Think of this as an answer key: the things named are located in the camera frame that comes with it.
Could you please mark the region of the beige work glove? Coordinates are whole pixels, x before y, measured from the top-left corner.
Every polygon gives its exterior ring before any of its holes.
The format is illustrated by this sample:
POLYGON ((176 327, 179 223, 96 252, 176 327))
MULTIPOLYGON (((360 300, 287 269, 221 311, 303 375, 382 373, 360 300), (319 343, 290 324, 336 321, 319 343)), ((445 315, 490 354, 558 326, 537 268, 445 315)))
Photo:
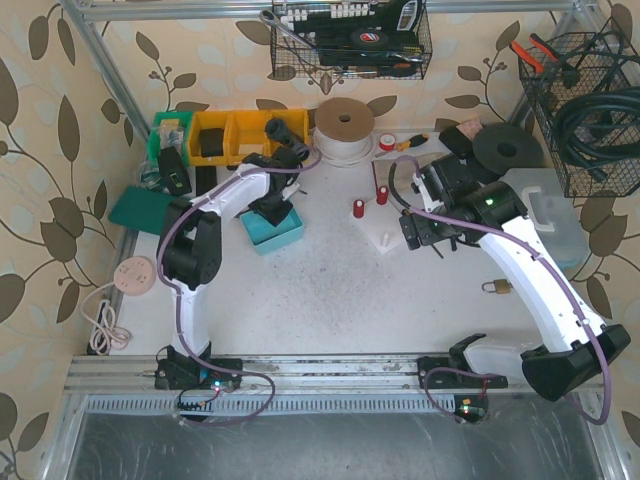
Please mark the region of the beige work glove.
MULTIPOLYGON (((444 152, 428 153, 417 156, 416 161, 418 162, 419 167, 422 168, 444 156, 444 152)), ((372 161, 373 178, 376 188, 389 185, 389 171, 393 163, 393 159, 384 158, 372 161)), ((411 184, 413 182, 414 173, 415 166, 411 161, 400 161, 398 163, 394 175, 394 184, 399 193, 407 193, 412 190, 411 184)))

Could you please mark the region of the white peg board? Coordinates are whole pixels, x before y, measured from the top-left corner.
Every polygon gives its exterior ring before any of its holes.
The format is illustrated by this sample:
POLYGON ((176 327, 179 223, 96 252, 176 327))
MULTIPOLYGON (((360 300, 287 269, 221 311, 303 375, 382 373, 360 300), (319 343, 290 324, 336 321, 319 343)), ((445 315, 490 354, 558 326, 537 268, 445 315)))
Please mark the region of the white peg board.
POLYGON ((389 201, 385 205, 378 205, 375 199, 365 202, 364 217, 355 219, 351 209, 349 218, 382 255, 405 242, 399 223, 400 212, 389 201))

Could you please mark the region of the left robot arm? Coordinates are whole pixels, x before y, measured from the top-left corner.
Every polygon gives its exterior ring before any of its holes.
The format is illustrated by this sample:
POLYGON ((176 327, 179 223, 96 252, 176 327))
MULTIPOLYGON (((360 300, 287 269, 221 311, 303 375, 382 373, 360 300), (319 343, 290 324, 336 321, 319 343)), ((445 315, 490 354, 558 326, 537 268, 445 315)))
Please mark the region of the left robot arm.
POLYGON ((178 198, 166 209, 156 253, 158 279, 172 290, 175 329, 166 357, 157 361, 155 387, 207 387, 213 375, 233 374, 210 365, 206 290, 222 263, 222 226, 251 208, 280 224, 292 209, 284 190, 307 167, 308 146, 252 153, 221 184, 193 199, 178 198))

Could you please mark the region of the round beige power socket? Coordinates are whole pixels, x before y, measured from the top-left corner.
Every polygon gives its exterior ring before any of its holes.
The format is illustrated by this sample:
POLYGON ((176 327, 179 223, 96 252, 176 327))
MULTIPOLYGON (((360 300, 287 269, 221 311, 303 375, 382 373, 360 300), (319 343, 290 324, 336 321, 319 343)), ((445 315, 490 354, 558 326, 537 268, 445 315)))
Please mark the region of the round beige power socket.
POLYGON ((140 296, 148 292, 156 280, 153 263, 142 256, 123 260, 113 275, 114 286, 128 296, 140 296))

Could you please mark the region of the black disc spool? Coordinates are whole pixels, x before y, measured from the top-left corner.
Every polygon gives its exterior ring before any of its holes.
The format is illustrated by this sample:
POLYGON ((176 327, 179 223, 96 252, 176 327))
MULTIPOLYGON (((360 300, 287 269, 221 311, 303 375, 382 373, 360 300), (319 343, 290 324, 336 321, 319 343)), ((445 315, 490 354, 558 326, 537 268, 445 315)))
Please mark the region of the black disc spool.
POLYGON ((544 152, 540 143, 523 128, 495 123, 482 128, 472 140, 467 167, 481 184, 499 180, 514 168, 542 168, 544 152))

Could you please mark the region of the green plastic lid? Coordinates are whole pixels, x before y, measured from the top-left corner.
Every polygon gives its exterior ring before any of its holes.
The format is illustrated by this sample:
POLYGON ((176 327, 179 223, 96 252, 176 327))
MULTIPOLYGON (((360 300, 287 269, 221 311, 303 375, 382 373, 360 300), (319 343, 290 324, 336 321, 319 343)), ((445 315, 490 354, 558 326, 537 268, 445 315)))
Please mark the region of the green plastic lid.
POLYGON ((129 186, 108 215, 111 223, 164 237, 191 200, 129 186))

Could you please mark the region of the yellow handled screwdriver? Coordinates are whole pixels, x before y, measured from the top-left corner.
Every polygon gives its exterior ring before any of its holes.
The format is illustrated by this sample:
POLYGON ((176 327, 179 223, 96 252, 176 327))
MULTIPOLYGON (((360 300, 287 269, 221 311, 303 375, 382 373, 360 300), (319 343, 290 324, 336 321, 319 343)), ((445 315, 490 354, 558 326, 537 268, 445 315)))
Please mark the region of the yellow handled screwdriver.
POLYGON ((405 150, 408 150, 414 147, 419 147, 425 144, 428 140, 429 140, 429 135, 427 133, 417 134, 412 136, 408 140, 404 140, 396 144, 392 150, 380 152, 378 154, 375 154, 374 157, 381 158, 391 152, 404 152, 405 150))

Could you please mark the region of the orange handled pliers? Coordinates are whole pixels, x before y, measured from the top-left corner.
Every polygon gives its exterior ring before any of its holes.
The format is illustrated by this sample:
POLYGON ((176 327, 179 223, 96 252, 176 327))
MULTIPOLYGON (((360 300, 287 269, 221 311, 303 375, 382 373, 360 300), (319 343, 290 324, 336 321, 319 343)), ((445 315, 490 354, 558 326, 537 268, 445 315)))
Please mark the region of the orange handled pliers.
POLYGON ((509 48, 520 60, 530 66, 535 74, 541 75, 545 71, 545 63, 543 60, 539 60, 536 54, 542 54, 545 60, 552 63, 558 61, 559 54, 548 42, 536 33, 529 35, 529 42, 532 45, 530 49, 524 48, 515 40, 510 42, 509 48))

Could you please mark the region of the brass padlock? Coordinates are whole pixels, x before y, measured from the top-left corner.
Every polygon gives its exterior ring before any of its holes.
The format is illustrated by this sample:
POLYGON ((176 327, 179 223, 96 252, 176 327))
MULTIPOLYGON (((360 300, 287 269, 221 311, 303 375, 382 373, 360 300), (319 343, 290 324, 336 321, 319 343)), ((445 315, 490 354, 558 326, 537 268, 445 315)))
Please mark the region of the brass padlock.
POLYGON ((481 289, 483 292, 490 294, 509 294, 512 290, 512 285, 507 279, 496 279, 483 283, 481 289))

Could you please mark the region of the green parts bin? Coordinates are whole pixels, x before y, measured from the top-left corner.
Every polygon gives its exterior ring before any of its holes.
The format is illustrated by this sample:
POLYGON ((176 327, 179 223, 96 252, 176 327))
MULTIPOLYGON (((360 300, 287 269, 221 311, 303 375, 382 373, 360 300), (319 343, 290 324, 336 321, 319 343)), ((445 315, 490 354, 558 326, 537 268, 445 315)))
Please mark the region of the green parts bin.
POLYGON ((157 112, 147 142, 148 159, 156 164, 163 149, 174 147, 185 165, 189 164, 187 140, 193 114, 191 112, 157 112))

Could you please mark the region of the black green device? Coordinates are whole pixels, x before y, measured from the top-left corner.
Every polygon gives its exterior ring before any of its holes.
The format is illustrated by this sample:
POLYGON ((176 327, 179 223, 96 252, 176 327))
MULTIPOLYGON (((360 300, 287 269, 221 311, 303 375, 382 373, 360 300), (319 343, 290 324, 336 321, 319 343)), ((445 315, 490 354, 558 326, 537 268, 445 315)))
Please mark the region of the black green device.
POLYGON ((157 158, 161 183, 172 196, 192 192, 192 186, 182 157, 175 147, 160 150, 157 158))

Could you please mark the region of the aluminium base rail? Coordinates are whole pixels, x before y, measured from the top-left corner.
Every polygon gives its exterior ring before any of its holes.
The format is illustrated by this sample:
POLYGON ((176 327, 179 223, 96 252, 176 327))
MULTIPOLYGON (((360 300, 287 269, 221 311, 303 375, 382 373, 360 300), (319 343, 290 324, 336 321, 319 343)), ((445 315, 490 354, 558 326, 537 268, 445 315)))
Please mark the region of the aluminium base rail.
MULTIPOLYGON (((293 393, 377 394, 420 391, 413 354, 246 355, 246 371, 270 377, 280 395, 293 393)), ((65 394, 151 394, 155 355, 76 356, 65 394)))

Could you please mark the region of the teal clear storage box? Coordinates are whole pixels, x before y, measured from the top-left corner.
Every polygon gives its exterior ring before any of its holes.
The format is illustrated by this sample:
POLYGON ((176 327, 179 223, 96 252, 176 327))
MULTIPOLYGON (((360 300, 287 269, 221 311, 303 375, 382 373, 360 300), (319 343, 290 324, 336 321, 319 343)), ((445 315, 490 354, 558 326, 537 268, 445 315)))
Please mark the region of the teal clear storage box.
POLYGON ((555 171, 515 168, 510 169, 502 180, 512 187, 526 206, 529 218, 556 264, 562 270, 580 266, 590 250, 555 171))

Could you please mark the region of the black pouch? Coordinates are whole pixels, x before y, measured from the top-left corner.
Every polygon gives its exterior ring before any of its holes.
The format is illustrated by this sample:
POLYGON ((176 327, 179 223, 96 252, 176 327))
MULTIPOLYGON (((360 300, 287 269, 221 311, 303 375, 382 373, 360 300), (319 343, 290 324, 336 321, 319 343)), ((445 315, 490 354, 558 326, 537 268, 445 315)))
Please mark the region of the black pouch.
POLYGON ((472 141, 457 126, 451 126, 439 133, 440 142, 461 160, 473 155, 472 141))

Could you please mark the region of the yellow black handled file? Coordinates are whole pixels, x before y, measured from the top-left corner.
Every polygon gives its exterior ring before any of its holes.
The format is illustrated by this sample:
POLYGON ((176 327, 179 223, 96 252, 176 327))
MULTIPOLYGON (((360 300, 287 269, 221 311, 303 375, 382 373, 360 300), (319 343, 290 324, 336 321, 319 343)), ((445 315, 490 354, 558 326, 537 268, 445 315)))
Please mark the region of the yellow black handled file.
POLYGON ((432 245, 432 248, 435 251, 435 253, 439 256, 440 259, 444 259, 444 255, 441 253, 441 251, 435 245, 432 245))

